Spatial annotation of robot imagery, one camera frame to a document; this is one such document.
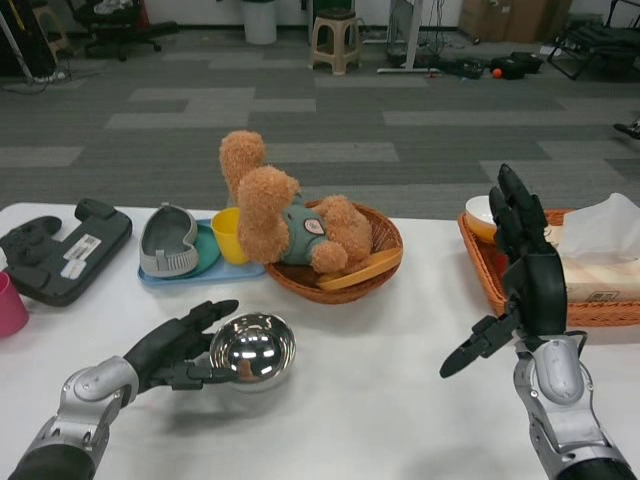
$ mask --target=game controller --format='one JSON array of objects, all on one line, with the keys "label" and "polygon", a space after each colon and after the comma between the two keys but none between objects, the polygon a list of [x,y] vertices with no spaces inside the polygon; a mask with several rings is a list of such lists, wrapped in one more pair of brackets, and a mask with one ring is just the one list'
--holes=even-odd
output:
[{"label": "game controller", "polygon": [[4,271],[21,294],[53,306],[72,303],[131,236],[129,217],[96,200],[82,200],[75,217],[82,224],[63,241],[52,238],[62,221],[50,216],[0,238],[8,265]]}]

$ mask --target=robotic hand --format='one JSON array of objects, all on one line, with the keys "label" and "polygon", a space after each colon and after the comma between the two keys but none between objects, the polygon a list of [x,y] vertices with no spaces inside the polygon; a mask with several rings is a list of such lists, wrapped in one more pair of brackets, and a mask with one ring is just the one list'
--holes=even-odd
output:
[{"label": "robotic hand", "polygon": [[[593,381],[580,362],[586,332],[567,332],[562,263],[545,239],[546,217],[536,195],[503,165],[500,189],[489,195],[496,244],[509,257],[503,276],[506,313],[486,316],[442,365],[443,378],[478,356],[490,357],[515,331],[514,383],[529,413],[529,434],[553,480],[635,479],[593,412]],[[574,337],[580,336],[580,342]]]},{"label": "robotic hand", "polygon": [[64,383],[58,414],[38,432],[9,480],[91,480],[120,409],[147,390],[197,390],[236,378],[231,370],[198,367],[190,360],[209,349],[202,333],[238,308],[236,300],[206,302],[181,319],[163,323],[124,357],[80,370]]}]

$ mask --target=green shirt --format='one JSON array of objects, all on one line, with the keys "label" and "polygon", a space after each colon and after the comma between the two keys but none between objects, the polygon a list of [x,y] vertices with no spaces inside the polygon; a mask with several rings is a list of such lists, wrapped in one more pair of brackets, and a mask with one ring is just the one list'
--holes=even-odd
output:
[{"label": "green shirt", "polygon": [[316,245],[328,241],[324,219],[304,206],[300,195],[284,211],[289,227],[289,248],[281,261],[287,265],[311,265],[311,252]]}]

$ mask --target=orange basket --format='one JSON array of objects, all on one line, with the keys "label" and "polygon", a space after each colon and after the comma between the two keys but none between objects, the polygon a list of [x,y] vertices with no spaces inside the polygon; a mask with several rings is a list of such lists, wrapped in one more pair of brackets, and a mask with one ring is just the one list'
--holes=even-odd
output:
[{"label": "orange basket", "polygon": [[[307,207],[311,208],[317,204],[318,202],[308,203]],[[371,224],[373,231],[373,252],[371,253],[402,247],[400,232],[391,220],[372,208],[357,204],[354,204],[354,206]],[[399,267],[400,265],[351,287],[325,291],[316,286],[320,274],[314,272],[311,267],[284,265],[282,263],[266,265],[267,273],[287,290],[302,295],[313,302],[327,305],[354,302],[364,297],[386,283]]]},{"label": "orange basket", "polygon": [[[550,225],[562,225],[565,213],[570,211],[547,210],[547,221]],[[497,315],[502,315],[507,297],[502,288],[502,279],[497,267],[501,254],[495,245],[484,243],[474,235],[469,229],[464,213],[458,217],[458,226],[482,287],[487,293],[489,303]],[[569,325],[573,327],[622,327],[638,323],[640,323],[640,302],[569,304]]]}]

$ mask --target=gray carpet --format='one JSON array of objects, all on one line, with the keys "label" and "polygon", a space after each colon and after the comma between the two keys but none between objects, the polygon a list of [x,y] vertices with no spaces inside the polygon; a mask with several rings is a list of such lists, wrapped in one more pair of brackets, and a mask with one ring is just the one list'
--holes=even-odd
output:
[{"label": "gray carpet", "polygon": [[[514,47],[448,37],[451,55]],[[307,68],[303,32],[269,47],[246,45],[239,31],[161,41],[162,53],[135,47],[126,63],[74,58],[75,79],[38,95],[0,93],[0,207],[90,196],[222,208],[218,146],[246,128],[307,198],[344,193],[392,216],[453,219],[488,192],[502,162],[547,207],[612,192],[640,204],[640,142],[611,128],[640,114],[637,81],[593,71],[571,82],[550,66],[511,82],[382,76],[384,50],[373,45],[360,69],[334,77]]]}]

